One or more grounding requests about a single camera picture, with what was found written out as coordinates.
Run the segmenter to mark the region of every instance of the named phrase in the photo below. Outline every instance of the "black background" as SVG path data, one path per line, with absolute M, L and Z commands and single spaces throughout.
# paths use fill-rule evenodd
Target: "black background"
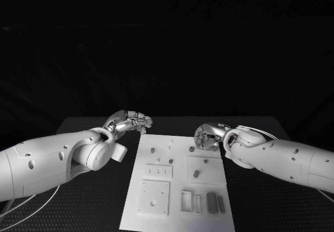
M 3 6 L 0 148 L 124 109 L 275 116 L 334 151 L 332 15 L 331 1 Z

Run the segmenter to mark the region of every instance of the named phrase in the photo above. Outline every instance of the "white robotic arm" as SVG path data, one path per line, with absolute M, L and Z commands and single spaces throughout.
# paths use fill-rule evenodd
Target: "white robotic arm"
M 243 168 L 295 184 L 334 193 L 334 153 L 312 146 L 275 139 L 266 141 L 247 127 L 204 123 L 194 134 L 198 149 L 214 150 L 223 142 L 226 157 Z
M 42 193 L 79 174 L 99 170 L 109 158 L 122 161 L 126 148 L 115 143 L 125 131 L 145 133 L 149 117 L 118 111 L 101 128 L 21 142 L 0 152 L 0 202 Z

